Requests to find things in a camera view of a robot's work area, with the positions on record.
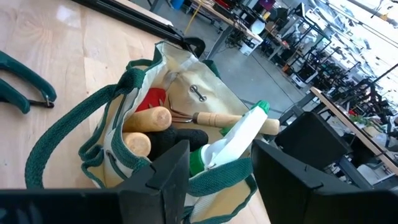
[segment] office chair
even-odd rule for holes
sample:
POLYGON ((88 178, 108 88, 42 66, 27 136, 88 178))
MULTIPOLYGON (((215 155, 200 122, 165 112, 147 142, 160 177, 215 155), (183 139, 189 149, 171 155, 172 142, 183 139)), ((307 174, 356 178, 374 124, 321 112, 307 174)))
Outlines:
POLYGON ((304 112, 275 138, 282 151, 316 169, 338 161, 351 149, 318 114, 304 112))

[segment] wooden workbench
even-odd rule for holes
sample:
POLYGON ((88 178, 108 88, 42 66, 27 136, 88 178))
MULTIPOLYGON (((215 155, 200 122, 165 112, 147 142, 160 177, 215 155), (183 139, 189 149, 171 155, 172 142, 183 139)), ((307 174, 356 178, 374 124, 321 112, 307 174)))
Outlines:
POLYGON ((398 167, 388 158, 392 156, 391 153, 383 146, 377 145, 372 139, 361 129, 359 129, 343 111, 339 109, 333 102, 325 97, 320 90, 315 87, 311 87, 311 92, 319 98, 319 100, 333 112, 336 117, 346 125, 364 144, 368 147, 375 155, 379 155, 381 152, 386 151, 386 154, 379 156, 380 160, 393 172, 398 175, 398 167))
MULTIPOLYGON (((233 20, 228 19, 227 17, 223 16, 221 13, 217 12, 216 10, 214 10, 213 6, 214 6, 215 2, 213 0, 191 0, 191 2, 194 2, 197 5, 201 4, 201 7, 203 7, 204 9, 206 9, 208 12, 210 12, 213 15, 215 15, 216 17, 219 17, 222 21, 227 23, 229 26, 235 26, 235 28, 237 28, 237 29, 241 29, 242 28, 237 23, 235 23, 233 20)), ((251 32, 246 26, 244 28, 245 29, 242 30, 242 31, 244 31, 244 33, 246 35, 248 35, 251 38, 256 39, 258 41, 262 41, 260 36, 258 36, 257 34, 253 34, 253 32, 251 32)))
MULTIPOLYGON (((118 1, 171 24, 131 2, 118 1)), ((58 95, 55 108, 32 107, 28 114, 0 103, 0 188, 23 189, 26 159, 44 131, 96 90, 116 83, 128 61, 152 59, 160 39, 68 0, 0 0, 0 24, 0 50, 40 74, 58 95)), ((27 98, 42 101, 37 90, 15 76, 0 72, 0 78, 27 98)), ((56 148, 44 171, 47 188, 94 187, 80 169, 78 149, 101 114, 98 110, 82 122, 56 148)), ((248 220, 268 222, 259 193, 231 223, 248 220)))

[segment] canvas tote bag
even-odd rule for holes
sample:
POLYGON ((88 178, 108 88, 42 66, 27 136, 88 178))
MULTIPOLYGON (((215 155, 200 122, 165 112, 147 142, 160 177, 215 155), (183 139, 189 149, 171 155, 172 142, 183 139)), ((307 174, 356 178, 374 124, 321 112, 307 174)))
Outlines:
MULTIPOLYGON (((123 143, 122 126, 151 87, 165 89, 173 109, 186 114, 197 111, 247 112, 245 105, 209 67, 217 72, 209 61, 202 63, 186 50, 166 42, 156 44, 153 60, 129 62, 117 84, 105 86, 89 96, 44 133, 27 160, 26 186, 43 187, 43 171, 53 150, 70 131, 103 105, 106 106, 101 121, 79 150, 83 172, 97 187, 110 188, 150 164, 148 158, 134 155, 123 143), (192 85, 197 87, 202 98, 191 91, 192 85)), ((222 138, 218 128, 173 125, 202 129, 209 135, 209 143, 222 138)), ((242 158, 191 177, 182 222, 223 223, 230 220, 257 190, 251 174, 250 158, 242 158)))

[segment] wooden handle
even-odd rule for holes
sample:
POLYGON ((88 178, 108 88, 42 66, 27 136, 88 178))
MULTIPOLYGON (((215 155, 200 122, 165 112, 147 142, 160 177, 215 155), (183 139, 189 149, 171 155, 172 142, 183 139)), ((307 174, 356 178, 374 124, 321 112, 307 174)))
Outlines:
MULTIPOLYGON (((193 122, 205 126, 227 128, 234 126, 241 118, 242 116, 239 115, 200 112, 193 115, 193 122)), ((279 133, 279 120, 266 119, 259 133, 277 135, 279 133)))
POLYGON ((122 133, 123 141, 130 151, 136 156, 148 156, 150 153, 150 140, 142 133, 122 133))
POLYGON ((172 124, 172 115, 167 108, 156 106, 133 113, 123 124, 123 132, 164 131, 172 124))

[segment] workshop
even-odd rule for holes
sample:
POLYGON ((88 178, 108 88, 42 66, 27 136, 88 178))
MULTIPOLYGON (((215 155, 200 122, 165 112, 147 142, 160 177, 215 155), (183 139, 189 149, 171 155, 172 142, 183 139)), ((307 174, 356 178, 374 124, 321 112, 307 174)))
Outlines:
POLYGON ((397 221, 396 0, 0 0, 0 25, 0 224, 397 221))

